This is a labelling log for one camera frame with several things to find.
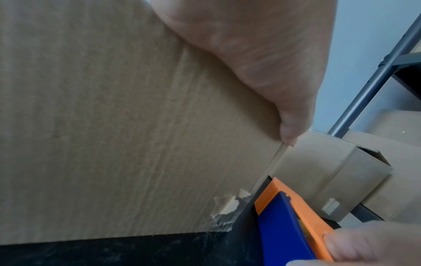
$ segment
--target corrugated cardboard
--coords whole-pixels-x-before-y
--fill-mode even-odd
[[[421,112],[383,111],[371,123],[367,133],[421,147]]]
[[[344,139],[378,149],[394,168],[363,204],[385,220],[421,224],[421,148],[357,131]]]
[[[309,131],[282,155],[271,176],[321,216],[340,221],[392,171],[376,151]]]
[[[1,12],[0,244],[228,231],[286,149],[275,107],[145,2]],[[338,142],[315,169],[358,153]],[[328,173],[295,188],[337,198]]]

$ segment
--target gray metal frame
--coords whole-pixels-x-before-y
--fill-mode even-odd
[[[420,39],[421,15],[419,15],[409,27],[390,54],[379,64],[376,72],[371,76],[345,112],[329,130],[329,135],[342,138],[355,119],[396,71],[402,67],[421,64],[421,53],[410,53]]]

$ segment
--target metal pole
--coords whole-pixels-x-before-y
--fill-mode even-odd
[[[397,70],[398,67],[393,65],[395,59],[400,55],[410,53],[420,39],[421,15],[419,15],[409,27],[390,54],[383,59],[376,72],[371,76],[345,112],[329,130],[329,135],[342,138],[346,134],[355,119]]]

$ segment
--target white wall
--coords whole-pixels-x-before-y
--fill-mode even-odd
[[[327,132],[421,13],[421,0],[338,0],[325,79],[318,94],[313,128]],[[363,130],[380,109],[420,110],[421,104],[389,81],[356,121]]]

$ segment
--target hand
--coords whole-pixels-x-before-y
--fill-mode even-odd
[[[188,42],[212,52],[281,116],[293,145],[312,124],[323,80],[336,0],[151,0]]]
[[[421,263],[421,227],[369,222],[325,236],[337,262],[294,261],[287,266],[415,266]]]

